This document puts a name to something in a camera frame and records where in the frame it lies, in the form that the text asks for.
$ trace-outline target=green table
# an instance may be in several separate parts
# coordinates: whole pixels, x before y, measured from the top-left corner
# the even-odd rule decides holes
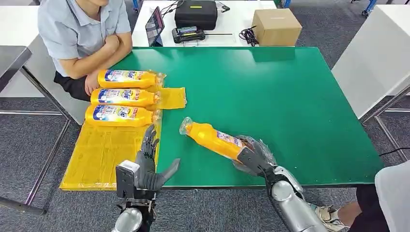
[[[156,70],[166,87],[186,87],[186,108],[163,113],[158,171],[181,158],[167,187],[264,185],[180,135],[186,116],[261,138],[304,186],[373,183],[383,167],[315,47],[135,48],[115,68]]]

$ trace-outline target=gray shirt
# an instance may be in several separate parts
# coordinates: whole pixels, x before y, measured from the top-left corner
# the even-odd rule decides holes
[[[56,70],[68,76],[59,59],[83,58],[98,51],[107,35],[131,31],[124,0],[109,0],[94,20],[75,0],[43,0],[38,28]]]

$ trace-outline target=hand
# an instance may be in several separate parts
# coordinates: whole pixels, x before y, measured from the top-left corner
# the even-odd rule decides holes
[[[119,39],[118,37],[113,34],[113,35],[108,35],[105,38],[105,47],[107,47],[112,53],[116,52],[116,50],[119,47]]]
[[[254,138],[250,136],[239,135],[237,136],[238,139],[245,141],[245,144],[253,151],[256,156],[259,156],[264,160],[266,163],[276,164],[275,159],[273,158],[272,152],[269,150],[268,146],[263,143],[262,140],[259,142],[256,141]],[[244,164],[233,160],[233,165],[236,169],[248,173],[250,175],[257,176],[257,174],[251,170],[249,167],[245,166]]]
[[[158,191],[179,169],[180,159],[175,159],[167,170],[155,173],[155,149],[160,141],[159,139],[153,141],[156,134],[155,126],[149,126],[142,140],[141,150],[137,153],[135,163],[140,165],[137,174],[138,182],[135,183],[137,189]]]
[[[86,94],[91,96],[91,93],[98,89],[100,85],[98,84],[98,71],[94,71],[87,75],[86,82],[84,84],[84,89]]]

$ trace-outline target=short sleeve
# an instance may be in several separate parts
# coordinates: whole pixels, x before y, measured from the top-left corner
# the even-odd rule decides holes
[[[118,23],[116,28],[116,34],[127,33],[131,31],[130,22],[128,21],[127,8],[125,7],[124,0],[121,1],[121,7],[119,8]]]
[[[38,29],[51,57],[73,59],[80,57],[77,50],[77,34],[66,25],[54,20],[47,12],[40,12]]]

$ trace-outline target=detergent bottle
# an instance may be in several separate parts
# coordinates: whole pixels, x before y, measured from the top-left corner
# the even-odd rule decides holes
[[[161,116],[160,110],[120,105],[90,105],[86,110],[86,122],[94,126],[141,127],[156,123]]]
[[[99,88],[91,94],[91,104],[125,106],[147,106],[160,101],[159,92],[150,93],[142,89]]]
[[[98,83],[103,88],[147,88],[163,86],[162,73],[127,70],[100,70]]]
[[[231,160],[237,160],[245,146],[241,140],[214,129],[210,124],[193,122],[190,117],[182,121],[179,133],[188,135],[197,144]]]

